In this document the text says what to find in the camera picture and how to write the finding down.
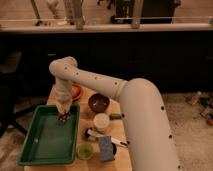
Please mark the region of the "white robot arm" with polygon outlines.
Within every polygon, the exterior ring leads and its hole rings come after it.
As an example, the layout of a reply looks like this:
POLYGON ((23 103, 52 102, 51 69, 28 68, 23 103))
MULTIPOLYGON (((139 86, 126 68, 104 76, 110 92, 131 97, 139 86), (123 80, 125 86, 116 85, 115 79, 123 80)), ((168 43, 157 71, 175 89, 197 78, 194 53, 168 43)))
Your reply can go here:
POLYGON ((182 171, 162 96, 152 82, 143 78, 126 81, 81 70, 73 57, 52 61, 49 71, 55 77, 60 115, 71 107, 73 83, 120 104, 133 171, 182 171))

